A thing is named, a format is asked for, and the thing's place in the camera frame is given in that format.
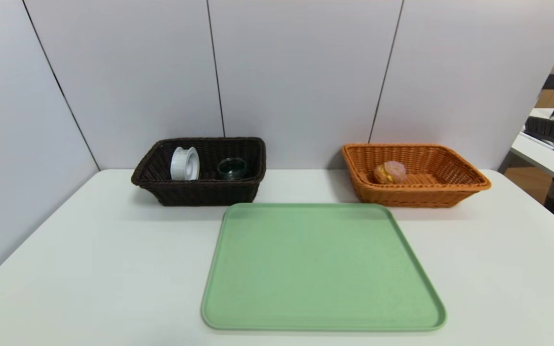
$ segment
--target table surface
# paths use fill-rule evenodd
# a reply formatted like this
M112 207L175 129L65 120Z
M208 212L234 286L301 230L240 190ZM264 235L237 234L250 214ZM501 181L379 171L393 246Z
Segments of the table surface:
M552 108L534 108L530 116L549 118L552 112ZM511 151L554 178L554 150L518 135L512 143Z
M0 346L554 345L554 216L503 175L391 208L448 312L430 333L216 331L200 304L225 207L164 208L95 175L0 266ZM346 171L269 170L256 202L356 202Z

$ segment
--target white wall panel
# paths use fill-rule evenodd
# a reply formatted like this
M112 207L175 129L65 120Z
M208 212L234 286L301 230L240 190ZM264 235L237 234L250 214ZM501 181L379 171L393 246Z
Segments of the white wall panel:
M335 167L367 142L400 0L209 0L226 136L271 168Z
M223 136L205 0L26 0L101 169L154 142Z
M495 169L553 64L552 0L407 0L371 142L444 144Z
M0 264L96 172L23 3L0 0Z

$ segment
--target white spool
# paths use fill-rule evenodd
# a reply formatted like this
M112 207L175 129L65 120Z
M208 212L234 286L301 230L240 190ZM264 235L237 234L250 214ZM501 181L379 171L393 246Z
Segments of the white spool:
M170 162L172 180L196 180L200 174L200 158L194 147L187 150L177 147Z

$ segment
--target green object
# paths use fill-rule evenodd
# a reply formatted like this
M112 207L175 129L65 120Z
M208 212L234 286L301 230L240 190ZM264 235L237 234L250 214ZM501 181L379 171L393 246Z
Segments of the green object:
M446 312L376 204L228 208L202 318L216 329L431 331Z

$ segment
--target wicker basket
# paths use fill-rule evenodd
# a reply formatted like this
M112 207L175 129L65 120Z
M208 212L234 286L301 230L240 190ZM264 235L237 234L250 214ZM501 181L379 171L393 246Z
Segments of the wicker basket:
M446 208L491 182L457 153L431 144L348 144L342 149L358 199L384 206ZM375 184L372 170L387 161L407 169L404 184Z
M554 120L530 116L525 121L524 132L534 138L554 142Z
M198 151L198 180L171 179L170 164L177 147ZM233 157L248 163L248 177L233 182L218 180L217 165ZM153 145L136 167L132 183L151 192L164 206L229 206L252 202L265 172L266 147L260 138L176 138Z

